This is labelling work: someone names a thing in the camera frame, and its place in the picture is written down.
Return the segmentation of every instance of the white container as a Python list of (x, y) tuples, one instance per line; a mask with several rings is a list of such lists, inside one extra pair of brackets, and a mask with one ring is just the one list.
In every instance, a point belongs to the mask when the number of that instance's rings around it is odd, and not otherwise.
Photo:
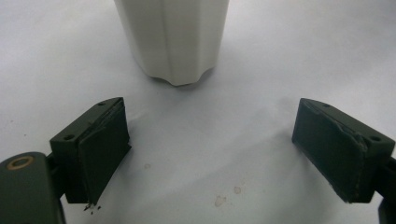
[(216, 65), (229, 0), (115, 0), (134, 57), (150, 77), (190, 84)]

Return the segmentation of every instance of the white table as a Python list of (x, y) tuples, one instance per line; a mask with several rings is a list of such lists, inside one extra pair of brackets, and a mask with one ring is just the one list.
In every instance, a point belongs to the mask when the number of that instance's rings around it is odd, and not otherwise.
[(49, 154), (71, 121), (123, 96), (134, 153), (93, 215), (62, 198), (69, 224), (377, 223), (382, 197), (342, 202), (290, 139), (302, 97), (396, 139), (395, 11), (231, 1), (218, 66), (174, 88), (142, 73), (111, 0), (1, 0), (0, 160)]

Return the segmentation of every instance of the cylindrical object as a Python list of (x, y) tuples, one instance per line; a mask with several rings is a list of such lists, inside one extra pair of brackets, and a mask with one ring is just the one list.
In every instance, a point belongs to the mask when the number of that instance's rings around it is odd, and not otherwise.
[(196, 82), (214, 67), (229, 0), (115, 0), (133, 55), (150, 77)]

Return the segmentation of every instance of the white surface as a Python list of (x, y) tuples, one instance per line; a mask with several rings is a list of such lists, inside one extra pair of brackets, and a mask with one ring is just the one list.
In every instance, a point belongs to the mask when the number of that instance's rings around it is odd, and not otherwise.
[(213, 68), (228, 0), (116, 0), (136, 62), (150, 77), (191, 84)]
[(81, 113), (123, 96), (134, 154), (93, 215), (63, 199), (69, 224), (377, 223), (380, 196), (343, 203), (290, 138), (306, 97), (396, 139), (395, 11), (231, 1), (218, 66), (174, 88), (137, 66), (112, 1), (2, 0), (0, 160), (50, 153)]

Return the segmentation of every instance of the stain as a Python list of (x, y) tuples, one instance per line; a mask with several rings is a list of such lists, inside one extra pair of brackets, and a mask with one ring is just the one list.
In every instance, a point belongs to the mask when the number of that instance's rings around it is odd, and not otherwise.
[(226, 197), (218, 196), (218, 197), (216, 198), (216, 201), (215, 201), (215, 206), (216, 206), (216, 207), (220, 207), (220, 206), (221, 206), (222, 204), (224, 204), (226, 201), (227, 201), (227, 198), (226, 198)]
[(87, 211), (89, 208), (91, 208), (91, 204), (90, 203), (85, 206), (84, 212)]
[(239, 188), (239, 187), (234, 187), (234, 188), (233, 188), (233, 192), (234, 192), (235, 194), (240, 194), (240, 193), (242, 192), (242, 190), (241, 190), (241, 188)]

